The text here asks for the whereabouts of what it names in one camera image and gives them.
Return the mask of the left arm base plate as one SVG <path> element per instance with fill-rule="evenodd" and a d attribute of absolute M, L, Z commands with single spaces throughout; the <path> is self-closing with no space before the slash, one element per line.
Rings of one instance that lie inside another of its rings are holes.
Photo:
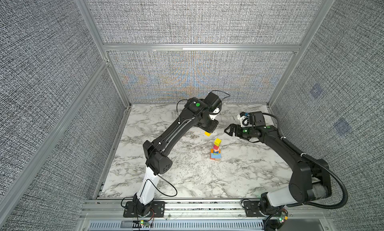
<path fill-rule="evenodd" d="M 166 203 L 163 201 L 152 201 L 147 205 L 140 202 L 126 202 L 124 206 L 124 218 L 163 218 Z"/>

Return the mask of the yellow wood cube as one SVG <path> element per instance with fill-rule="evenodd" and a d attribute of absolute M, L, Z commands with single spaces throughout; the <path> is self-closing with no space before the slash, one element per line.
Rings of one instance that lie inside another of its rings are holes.
<path fill-rule="evenodd" d="M 221 142 L 222 142 L 222 140 L 219 139 L 219 138 L 217 138 L 217 139 L 214 141 L 214 145 L 219 147 L 220 144 L 221 144 Z"/>

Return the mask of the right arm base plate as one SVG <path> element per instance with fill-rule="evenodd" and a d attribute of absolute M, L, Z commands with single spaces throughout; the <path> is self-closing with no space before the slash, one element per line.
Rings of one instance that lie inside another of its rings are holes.
<path fill-rule="evenodd" d="M 241 206 L 247 217 L 268 217 L 270 215 L 279 216 L 285 212 L 282 207 L 274 207 L 267 200 L 241 200 Z"/>

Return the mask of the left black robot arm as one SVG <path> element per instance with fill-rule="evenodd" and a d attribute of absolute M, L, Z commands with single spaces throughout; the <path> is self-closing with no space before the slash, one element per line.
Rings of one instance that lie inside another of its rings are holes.
<path fill-rule="evenodd" d="M 146 173 L 139 191 L 133 197 L 134 209 L 138 215 L 144 217 L 150 212 L 161 175 L 173 164 L 168 157 L 173 147 L 192 127 L 213 133 L 219 123 L 216 116 L 221 109 L 222 101 L 213 92 L 204 99 L 190 98 L 178 118 L 162 135 L 152 142 L 147 140 L 143 144 Z"/>

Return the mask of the light blue wood block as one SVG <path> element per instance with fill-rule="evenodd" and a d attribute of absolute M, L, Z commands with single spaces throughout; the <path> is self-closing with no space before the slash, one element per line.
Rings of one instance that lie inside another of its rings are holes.
<path fill-rule="evenodd" d="M 222 155 L 219 154 L 219 153 L 211 153 L 210 158 L 211 158 L 211 159 L 221 159 L 221 158 L 222 158 Z"/>

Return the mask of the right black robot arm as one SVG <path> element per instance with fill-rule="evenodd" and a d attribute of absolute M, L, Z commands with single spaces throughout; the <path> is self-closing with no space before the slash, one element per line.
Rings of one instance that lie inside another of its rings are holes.
<path fill-rule="evenodd" d="M 272 215 L 280 206 L 301 205 L 331 196 L 330 174 L 284 143 L 275 126 L 241 127 L 231 124 L 225 133 L 247 141 L 258 139 L 273 149 L 292 170 L 286 187 L 261 194 L 259 207 L 262 214 Z"/>

